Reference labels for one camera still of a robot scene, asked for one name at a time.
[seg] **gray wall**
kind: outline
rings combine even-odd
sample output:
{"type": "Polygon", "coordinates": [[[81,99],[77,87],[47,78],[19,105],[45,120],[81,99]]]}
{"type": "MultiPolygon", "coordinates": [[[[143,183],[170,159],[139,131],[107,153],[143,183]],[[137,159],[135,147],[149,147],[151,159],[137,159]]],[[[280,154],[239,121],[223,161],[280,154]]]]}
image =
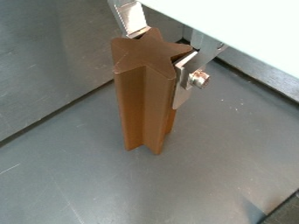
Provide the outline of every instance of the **gray wall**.
{"type": "Polygon", "coordinates": [[[107,0],[0,0],[0,140],[113,79],[107,0]]]}

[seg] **gray floor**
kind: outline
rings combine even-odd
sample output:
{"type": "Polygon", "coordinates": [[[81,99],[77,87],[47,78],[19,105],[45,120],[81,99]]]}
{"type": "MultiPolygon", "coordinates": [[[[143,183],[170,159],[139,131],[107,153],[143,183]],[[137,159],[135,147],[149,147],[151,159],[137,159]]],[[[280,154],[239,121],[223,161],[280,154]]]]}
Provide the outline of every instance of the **gray floor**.
{"type": "Polygon", "coordinates": [[[0,223],[257,223],[299,186],[299,108],[221,64],[163,154],[123,149],[114,83],[0,150],[0,223]]]}

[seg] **gray metal surface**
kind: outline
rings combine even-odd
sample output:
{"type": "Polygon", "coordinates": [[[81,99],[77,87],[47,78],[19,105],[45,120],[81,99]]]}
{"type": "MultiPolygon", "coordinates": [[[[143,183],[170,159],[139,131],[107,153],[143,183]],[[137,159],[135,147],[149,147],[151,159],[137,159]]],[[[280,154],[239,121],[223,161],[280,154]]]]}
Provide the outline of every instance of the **gray metal surface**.
{"type": "Polygon", "coordinates": [[[258,223],[299,186],[299,108],[207,72],[161,156],[123,149],[114,84],[7,143],[0,223],[258,223]]]}
{"type": "Polygon", "coordinates": [[[278,92],[299,102],[299,78],[282,72],[262,61],[247,56],[234,48],[227,49],[219,58],[245,74],[274,88],[278,92]]]}
{"type": "Polygon", "coordinates": [[[0,0],[0,140],[113,79],[106,0],[0,0]]]}

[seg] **scratch mark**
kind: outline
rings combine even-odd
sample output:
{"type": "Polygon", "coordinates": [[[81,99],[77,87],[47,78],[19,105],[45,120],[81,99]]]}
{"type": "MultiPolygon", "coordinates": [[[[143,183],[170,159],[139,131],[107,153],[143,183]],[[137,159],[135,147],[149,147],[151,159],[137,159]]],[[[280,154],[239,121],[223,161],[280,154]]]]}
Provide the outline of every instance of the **scratch mark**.
{"type": "Polygon", "coordinates": [[[5,174],[6,172],[11,171],[18,165],[15,165],[14,167],[11,167],[11,168],[9,168],[7,170],[2,171],[2,172],[0,172],[0,175],[5,174]]]}
{"type": "Polygon", "coordinates": [[[79,128],[79,127],[82,127],[82,126],[87,126],[87,124],[86,124],[86,123],[83,123],[83,124],[78,125],[77,127],[79,128]]]}
{"type": "Polygon", "coordinates": [[[6,96],[7,96],[7,94],[9,94],[9,93],[2,94],[2,95],[0,95],[0,98],[6,97],[6,96]]]}
{"type": "Polygon", "coordinates": [[[61,191],[61,195],[62,195],[62,197],[65,198],[65,200],[66,200],[67,203],[69,203],[69,206],[70,206],[71,211],[75,213],[77,218],[79,219],[79,223],[81,223],[81,224],[86,224],[86,222],[85,222],[83,219],[81,218],[81,215],[79,215],[77,209],[74,208],[74,205],[71,204],[70,199],[67,198],[65,192],[62,191],[62,188],[61,188],[58,182],[55,181],[54,177],[51,177],[51,179],[53,179],[53,181],[54,181],[54,183],[55,183],[55,185],[57,185],[57,188],[58,188],[59,191],[61,191]]]}
{"type": "Polygon", "coordinates": [[[29,67],[27,67],[27,69],[30,69],[30,68],[33,68],[33,67],[35,67],[35,66],[37,66],[37,64],[34,64],[34,65],[29,66],[29,67]]]}

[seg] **star-shaped block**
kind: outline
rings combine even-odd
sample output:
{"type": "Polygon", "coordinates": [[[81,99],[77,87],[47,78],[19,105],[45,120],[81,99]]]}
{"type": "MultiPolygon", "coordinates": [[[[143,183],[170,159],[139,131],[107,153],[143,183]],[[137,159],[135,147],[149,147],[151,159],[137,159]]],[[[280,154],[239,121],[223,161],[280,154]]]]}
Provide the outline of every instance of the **star-shaped block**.
{"type": "Polygon", "coordinates": [[[175,118],[174,62],[193,47],[165,42],[159,30],[151,28],[141,39],[113,39],[111,49],[126,148],[145,144],[161,154],[175,118]]]}

